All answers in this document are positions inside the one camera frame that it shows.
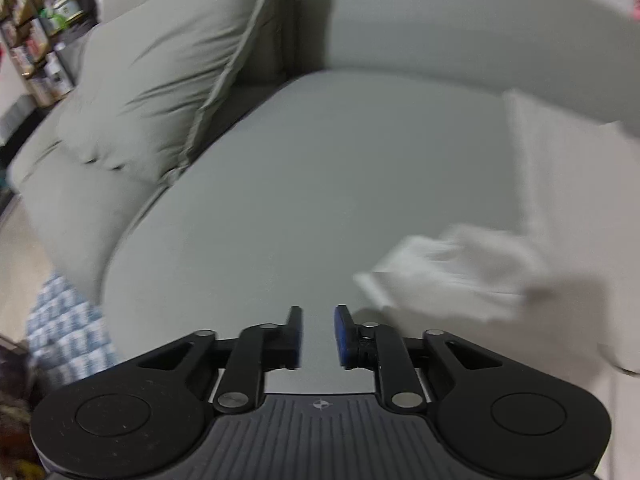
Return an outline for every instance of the circular pad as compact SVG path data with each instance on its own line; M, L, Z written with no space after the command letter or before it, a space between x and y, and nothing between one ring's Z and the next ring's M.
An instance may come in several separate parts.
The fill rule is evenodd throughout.
M76 413L76 422L96 436L120 436L142 427L150 415L151 409L144 400L111 394L85 402Z
M521 435L544 435L564 424L566 412L553 399L539 394L511 394L494 402L494 420Z

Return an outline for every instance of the floor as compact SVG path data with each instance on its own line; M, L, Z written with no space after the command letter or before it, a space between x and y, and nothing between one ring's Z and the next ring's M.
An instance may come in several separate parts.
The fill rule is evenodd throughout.
M24 338L27 316L52 272L44 248L31 229L24 205L14 198L0 218L0 333Z

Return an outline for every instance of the blue patterned rug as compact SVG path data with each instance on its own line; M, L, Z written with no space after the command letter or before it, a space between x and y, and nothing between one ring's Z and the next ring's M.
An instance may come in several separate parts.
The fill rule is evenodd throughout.
M27 320L33 365L57 388L96 374L118 359L102 311L54 273L42 286Z

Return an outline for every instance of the shelf item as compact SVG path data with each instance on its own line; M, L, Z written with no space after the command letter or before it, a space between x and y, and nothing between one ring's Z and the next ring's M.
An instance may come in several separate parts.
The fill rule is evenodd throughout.
M11 55L17 61L23 77L33 75L35 67L25 46L16 46L15 48L12 48Z
M53 4L53 12L68 21L80 14L82 9L78 0L56 0Z
M16 27L23 26L36 14L31 0L16 0L14 5L14 23Z
M32 57L35 59L41 58L44 54L47 53L49 48L49 37L47 33L42 28L42 24L40 20L35 19L31 20L31 35L30 39L34 43L34 51L31 53Z
M54 104L55 98L49 90L49 84L46 78L34 77L27 81L31 89L31 94L35 97L39 107L48 107Z
M31 59L33 59L33 65L36 69L44 61L49 52L51 52L51 47L49 46L49 43L47 43L43 49L36 52L35 56L31 56Z
M56 50L60 50L64 48L65 45L72 44L79 38L82 38L82 36L87 34L95 25L96 22L94 18L90 14L84 14L79 19L74 20L73 23L64 30L60 30L59 33L54 34L52 38L50 36L50 42L54 44Z
M9 17L9 3L7 0L0 0L0 20L5 20Z
M60 34L60 32L67 30L69 27L71 27L71 25L75 25L76 23L80 22L86 17L87 17L87 13L85 13L84 10L81 10L80 12L78 12L77 14L74 14L68 20L66 20L65 25L63 27L60 27L57 30L54 30L53 32L50 32L49 37L50 38L55 37L56 35Z
M4 39L9 47L18 46L22 39L18 29L15 28L14 22L11 20L6 20L2 24L2 33L4 34Z
M39 60L39 62L35 63L33 65L33 70L28 73L28 74L22 74L22 77L25 79L31 79L33 76L35 76L40 70L42 70L44 68L44 66L47 63L47 59L46 57L43 57L41 60Z
M47 64L44 67L44 72L47 74L51 93L54 97L62 97L74 88L62 65L60 65L60 60L56 54L47 54Z

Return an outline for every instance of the logo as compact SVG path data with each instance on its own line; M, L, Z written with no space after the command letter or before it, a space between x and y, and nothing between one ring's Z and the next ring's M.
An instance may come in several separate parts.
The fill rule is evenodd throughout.
M327 401L326 401L326 400L324 400L324 399L318 399L318 400L316 400L316 402L314 402L314 403L312 404L312 406L313 406L314 408L317 408L318 410L322 411L322 410L327 409L329 406L332 406L332 403L327 402Z

